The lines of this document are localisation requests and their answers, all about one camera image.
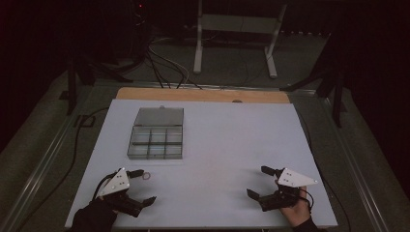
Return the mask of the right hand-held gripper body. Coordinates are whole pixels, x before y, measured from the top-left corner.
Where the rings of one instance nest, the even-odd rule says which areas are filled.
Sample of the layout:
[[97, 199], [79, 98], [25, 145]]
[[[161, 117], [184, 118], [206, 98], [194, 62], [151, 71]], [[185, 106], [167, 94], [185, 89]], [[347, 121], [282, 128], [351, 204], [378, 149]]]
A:
[[289, 168], [276, 178], [278, 189], [270, 195], [260, 196], [258, 202], [263, 212], [294, 206], [300, 197], [299, 187], [317, 184], [317, 181]]

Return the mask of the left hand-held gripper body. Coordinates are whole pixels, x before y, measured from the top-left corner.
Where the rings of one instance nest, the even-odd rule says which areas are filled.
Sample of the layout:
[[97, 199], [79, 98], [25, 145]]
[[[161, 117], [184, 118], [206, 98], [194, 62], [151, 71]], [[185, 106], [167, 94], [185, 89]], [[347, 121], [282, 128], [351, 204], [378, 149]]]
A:
[[137, 218], [142, 211], [142, 203], [128, 197], [130, 179], [127, 169], [122, 167], [105, 176], [96, 188], [96, 197], [102, 198], [114, 211]]

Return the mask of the clear plastic compartment box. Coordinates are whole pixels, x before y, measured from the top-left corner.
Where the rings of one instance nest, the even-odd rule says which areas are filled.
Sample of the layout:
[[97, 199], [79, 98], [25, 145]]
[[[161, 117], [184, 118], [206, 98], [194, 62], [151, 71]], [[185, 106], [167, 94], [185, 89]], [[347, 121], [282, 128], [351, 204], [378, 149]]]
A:
[[132, 126], [128, 148], [131, 160], [181, 160], [184, 109], [141, 107]]

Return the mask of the person's right hand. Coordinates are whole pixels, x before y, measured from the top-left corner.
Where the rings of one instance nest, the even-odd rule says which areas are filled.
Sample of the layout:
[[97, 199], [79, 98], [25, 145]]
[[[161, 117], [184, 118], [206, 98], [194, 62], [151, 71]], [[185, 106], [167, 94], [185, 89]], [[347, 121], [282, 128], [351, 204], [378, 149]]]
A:
[[299, 187], [299, 193], [300, 197], [294, 206], [279, 209], [291, 227], [297, 227], [310, 219], [307, 187]]

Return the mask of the person's left hand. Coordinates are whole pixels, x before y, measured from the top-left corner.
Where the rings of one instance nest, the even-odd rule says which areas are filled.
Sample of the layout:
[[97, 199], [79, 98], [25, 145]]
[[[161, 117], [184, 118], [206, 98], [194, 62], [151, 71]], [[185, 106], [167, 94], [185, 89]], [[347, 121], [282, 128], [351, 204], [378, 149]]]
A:
[[96, 199], [74, 214], [70, 232], [111, 232], [116, 218], [104, 200]]

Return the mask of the wooden board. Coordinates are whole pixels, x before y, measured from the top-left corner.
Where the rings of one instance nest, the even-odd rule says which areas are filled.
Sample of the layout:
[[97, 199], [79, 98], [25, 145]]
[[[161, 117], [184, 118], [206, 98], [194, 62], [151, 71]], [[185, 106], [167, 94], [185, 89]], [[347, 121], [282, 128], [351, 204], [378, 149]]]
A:
[[178, 102], [247, 102], [290, 103], [283, 92], [251, 90], [194, 90], [123, 87], [117, 100], [178, 101]]

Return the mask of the black stand legs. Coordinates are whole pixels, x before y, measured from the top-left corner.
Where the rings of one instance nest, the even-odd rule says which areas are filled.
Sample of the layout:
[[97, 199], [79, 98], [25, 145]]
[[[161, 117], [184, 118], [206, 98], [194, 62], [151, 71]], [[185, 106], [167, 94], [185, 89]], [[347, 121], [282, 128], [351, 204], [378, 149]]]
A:
[[68, 100], [68, 115], [73, 114], [77, 105], [77, 81], [80, 81], [84, 85], [93, 85], [95, 83], [95, 78], [91, 75], [90, 67], [97, 69], [119, 82], [132, 82], [130, 79], [124, 78], [119, 73], [111, 70], [87, 54], [69, 54], [67, 58], [68, 90], [64, 94], [64, 97]]
[[337, 33], [331, 33], [318, 56], [310, 74], [296, 83], [281, 87], [284, 92], [294, 92], [318, 79], [321, 80], [315, 90], [318, 98], [328, 98], [333, 93], [332, 119], [340, 128], [341, 98], [343, 89], [343, 68], [337, 54]]

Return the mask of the white metal stand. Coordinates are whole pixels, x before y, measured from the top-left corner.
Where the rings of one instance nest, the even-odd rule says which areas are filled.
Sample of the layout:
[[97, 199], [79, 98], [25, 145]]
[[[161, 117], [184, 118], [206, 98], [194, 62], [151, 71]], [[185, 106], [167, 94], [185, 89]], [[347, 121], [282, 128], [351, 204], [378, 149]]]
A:
[[271, 35], [270, 43], [264, 48], [264, 55], [269, 77], [277, 78], [278, 72], [274, 61], [274, 48], [286, 9], [287, 6], [285, 4], [281, 5], [276, 17], [204, 14], [203, 0], [198, 0], [196, 49], [193, 62], [193, 72], [201, 73], [203, 53], [202, 33], [204, 30], [218, 32], [243, 32]]

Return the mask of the dark equipment with red light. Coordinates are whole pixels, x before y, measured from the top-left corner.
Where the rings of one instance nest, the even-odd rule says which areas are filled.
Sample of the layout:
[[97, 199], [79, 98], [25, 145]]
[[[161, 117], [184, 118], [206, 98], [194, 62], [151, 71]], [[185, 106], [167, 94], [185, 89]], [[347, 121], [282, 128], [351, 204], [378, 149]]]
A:
[[115, 57], [139, 61], [150, 37], [144, 0], [107, 0], [104, 16]]

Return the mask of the metal floor rail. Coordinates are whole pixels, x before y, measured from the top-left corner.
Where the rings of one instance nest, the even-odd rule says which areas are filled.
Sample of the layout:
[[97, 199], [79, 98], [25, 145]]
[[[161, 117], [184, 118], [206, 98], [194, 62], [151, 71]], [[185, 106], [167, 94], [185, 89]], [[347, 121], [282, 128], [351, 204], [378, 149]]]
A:
[[343, 157], [349, 174], [354, 182], [356, 190], [360, 195], [362, 204], [366, 209], [367, 216], [372, 224], [372, 227], [375, 232], [390, 232], [389, 227], [387, 226], [386, 221], [380, 214], [379, 207], [375, 202], [373, 194], [366, 183], [366, 179], [360, 169], [359, 164], [357, 163], [354, 153], [347, 144], [347, 140], [341, 133], [340, 128], [334, 122], [332, 116], [332, 105], [328, 99], [319, 98], [318, 102], [324, 111], [327, 122], [330, 124], [332, 132], [337, 139], [337, 143], [341, 148], [341, 156]]
[[0, 232], [14, 232], [92, 88], [82, 86], [73, 109], [49, 90], [0, 153]]

